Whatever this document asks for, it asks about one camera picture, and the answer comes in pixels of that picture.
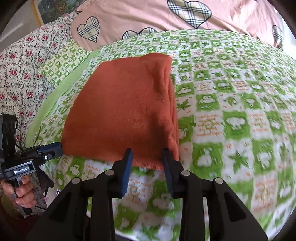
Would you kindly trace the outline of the left human hand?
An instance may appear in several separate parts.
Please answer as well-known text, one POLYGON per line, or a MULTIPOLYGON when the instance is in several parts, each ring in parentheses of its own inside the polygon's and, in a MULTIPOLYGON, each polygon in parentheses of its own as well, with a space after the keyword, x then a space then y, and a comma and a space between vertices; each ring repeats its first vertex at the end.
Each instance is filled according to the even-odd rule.
POLYGON ((34 186, 29 175, 21 178, 21 184, 17 189, 14 189, 14 187, 6 180, 2 180, 1 185, 4 195, 14 207, 20 205, 24 208, 33 208, 37 204, 33 192, 34 186))

